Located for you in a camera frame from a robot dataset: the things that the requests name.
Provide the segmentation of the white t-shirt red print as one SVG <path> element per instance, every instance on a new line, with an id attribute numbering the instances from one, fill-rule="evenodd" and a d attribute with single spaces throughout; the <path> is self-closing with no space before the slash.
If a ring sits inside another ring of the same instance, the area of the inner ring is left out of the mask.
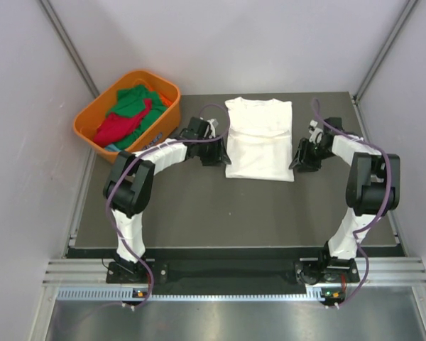
<path id="1" fill-rule="evenodd" d="M 279 99 L 225 101 L 230 118 L 227 178 L 293 182 L 293 104 Z"/>

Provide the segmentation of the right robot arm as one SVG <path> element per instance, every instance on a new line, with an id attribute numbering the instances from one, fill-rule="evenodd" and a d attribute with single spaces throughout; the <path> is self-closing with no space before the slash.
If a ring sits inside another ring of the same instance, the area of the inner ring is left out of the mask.
<path id="1" fill-rule="evenodd" d="M 400 157 L 387 154 L 346 133 L 339 117 L 309 125 L 309 137 L 298 144 L 291 170 L 319 171 L 323 160 L 337 156 L 349 166 L 346 183 L 346 214 L 333 237 L 319 252 L 316 261 L 295 263 L 297 279 L 314 285 L 346 279 L 359 282 L 355 257 L 368 231 L 394 210 L 400 201 Z"/>

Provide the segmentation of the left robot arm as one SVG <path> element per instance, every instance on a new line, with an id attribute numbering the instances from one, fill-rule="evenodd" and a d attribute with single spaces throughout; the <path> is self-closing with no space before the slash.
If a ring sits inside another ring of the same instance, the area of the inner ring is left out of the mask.
<path id="1" fill-rule="evenodd" d="M 155 175 L 191 158 L 200 159 L 203 166 L 231 164 L 224 137 L 216 133 L 217 125 L 215 119 L 193 117 L 174 139 L 137 153 L 121 151 L 116 157 L 103 196 L 118 238 L 115 262 L 130 281 L 142 280 L 147 272 L 142 218 Z"/>

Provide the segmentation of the orange plastic basket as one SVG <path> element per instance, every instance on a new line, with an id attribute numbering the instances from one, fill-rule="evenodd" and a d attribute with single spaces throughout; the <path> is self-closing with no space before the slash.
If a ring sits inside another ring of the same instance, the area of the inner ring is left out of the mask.
<path id="1" fill-rule="evenodd" d="M 130 153 L 142 151 L 162 143 L 179 127 L 181 121 L 181 92 L 171 81 L 148 70 L 132 70 L 119 78 L 112 86 L 104 90 L 96 99 L 88 104 L 74 119 L 73 131 L 83 139 L 94 152 L 109 163 L 113 163 L 117 152 L 106 151 L 93 142 L 97 128 L 106 118 L 106 112 L 116 104 L 116 92 L 136 85 L 145 85 L 155 90 L 169 101 L 170 106 L 162 117 L 143 132 L 126 150 Z"/>

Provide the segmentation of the green t-shirt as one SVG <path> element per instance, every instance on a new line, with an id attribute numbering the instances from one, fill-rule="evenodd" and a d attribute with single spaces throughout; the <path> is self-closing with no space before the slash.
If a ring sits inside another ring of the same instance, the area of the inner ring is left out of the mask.
<path id="1" fill-rule="evenodd" d="M 137 85 L 132 88 L 118 90 L 116 104 L 106 113 L 106 118 L 112 112 L 123 117 L 132 117 L 144 109 L 144 99 L 151 100 L 151 110 L 130 135 L 114 143 L 121 150 L 128 148 L 139 139 L 161 117 L 171 105 L 171 102 L 158 92 L 148 89 L 145 85 Z"/>

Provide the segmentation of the light blue t-shirt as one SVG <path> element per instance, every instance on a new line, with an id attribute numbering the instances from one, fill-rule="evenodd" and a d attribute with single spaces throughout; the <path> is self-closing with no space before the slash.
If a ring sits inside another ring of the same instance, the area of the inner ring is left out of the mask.
<path id="1" fill-rule="evenodd" d="M 104 147 L 104 150 L 111 153 L 119 153 L 121 151 L 115 144 L 109 144 Z"/>

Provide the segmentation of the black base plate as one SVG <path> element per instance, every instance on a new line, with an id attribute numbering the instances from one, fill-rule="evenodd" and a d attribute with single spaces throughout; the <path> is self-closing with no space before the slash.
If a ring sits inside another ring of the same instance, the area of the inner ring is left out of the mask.
<path id="1" fill-rule="evenodd" d="M 219 260 L 150 261 L 146 266 L 138 263 L 125 266 L 119 262 L 108 265 L 107 283 L 143 283 L 157 286 L 179 283 L 185 279 L 214 280 L 231 279 L 234 282 L 279 280 L 289 285 L 315 285 L 317 283 L 358 283 L 356 263 L 350 267 L 326 268 L 321 270 L 316 261 L 278 261 L 264 259 L 245 261 L 240 259 L 221 262 Z"/>

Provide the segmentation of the aluminium frame rail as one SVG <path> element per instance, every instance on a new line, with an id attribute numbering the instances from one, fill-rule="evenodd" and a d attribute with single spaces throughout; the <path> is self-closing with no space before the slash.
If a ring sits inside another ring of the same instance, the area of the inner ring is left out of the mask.
<path id="1" fill-rule="evenodd" d="M 356 261 L 361 276 L 368 269 L 366 286 L 426 286 L 426 270 L 413 257 L 371 257 L 369 266 Z M 47 286 L 99 286 L 106 283 L 107 270 L 97 259 L 53 259 L 49 261 L 43 284 Z"/>

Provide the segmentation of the right corner frame post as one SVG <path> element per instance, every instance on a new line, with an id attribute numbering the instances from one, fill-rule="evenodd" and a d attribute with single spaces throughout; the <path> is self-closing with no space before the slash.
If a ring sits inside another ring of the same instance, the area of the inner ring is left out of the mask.
<path id="1" fill-rule="evenodd" d="M 366 71 L 363 80 L 360 82 L 357 91 L 352 95 L 352 102 L 358 105 L 366 94 L 367 89 L 373 82 L 374 77 L 377 75 L 379 69 L 383 65 L 384 61 L 388 57 L 389 52 L 395 45 L 405 25 L 410 20 L 410 17 L 415 13 L 417 5 L 420 3 L 418 0 L 405 1 L 400 13 L 397 15 L 396 20 L 391 25 L 388 34 L 381 47 L 378 49 L 375 58 L 373 59 L 370 67 Z"/>

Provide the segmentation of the corner frame post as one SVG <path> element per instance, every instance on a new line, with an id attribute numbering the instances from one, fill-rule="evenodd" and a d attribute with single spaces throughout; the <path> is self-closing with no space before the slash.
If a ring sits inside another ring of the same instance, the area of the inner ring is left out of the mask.
<path id="1" fill-rule="evenodd" d="M 400 13 L 397 15 L 396 20 L 391 25 L 388 34 L 381 47 L 378 49 L 375 58 L 373 59 L 370 67 L 366 71 L 363 80 L 360 82 L 357 91 L 352 95 L 352 102 L 358 105 L 366 94 L 367 89 L 373 82 L 374 77 L 377 75 L 379 69 L 383 65 L 384 61 L 388 57 L 389 52 L 395 45 L 405 25 L 410 20 L 410 17 L 415 13 L 417 5 L 420 3 L 418 0 L 405 1 Z"/>
<path id="2" fill-rule="evenodd" d="M 77 51 L 75 44 L 72 42 L 72 39 L 67 32 L 63 22 L 58 16 L 57 11 L 54 6 L 48 0 L 37 0 L 36 3 L 41 8 L 44 15 L 50 22 L 50 25 L 53 27 L 57 37 L 60 39 L 63 48 L 69 55 L 71 61 L 73 62 L 75 68 L 77 69 L 80 77 L 82 78 L 83 83 L 89 90 L 89 93 L 93 96 L 93 98 L 97 98 L 100 95 L 100 92 L 97 86 L 92 79 L 88 69 L 85 66 L 84 61 L 81 58 L 81 55 Z"/>

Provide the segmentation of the left corner frame post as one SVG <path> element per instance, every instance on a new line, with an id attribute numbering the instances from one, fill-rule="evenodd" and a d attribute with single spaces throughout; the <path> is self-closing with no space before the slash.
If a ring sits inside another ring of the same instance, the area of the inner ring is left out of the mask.
<path id="1" fill-rule="evenodd" d="M 84 61 L 81 58 L 81 55 L 77 51 L 75 44 L 72 42 L 72 39 L 67 32 L 63 22 L 58 16 L 57 11 L 54 6 L 48 0 L 37 0 L 36 3 L 41 8 L 44 15 L 50 22 L 50 25 L 53 27 L 57 37 L 60 39 L 63 48 L 69 55 L 71 61 L 73 62 L 75 68 L 77 69 L 80 77 L 82 78 L 83 83 L 89 90 L 89 93 L 93 96 L 93 98 L 97 98 L 100 95 L 100 92 L 97 86 L 92 79 L 88 69 L 85 66 Z"/>

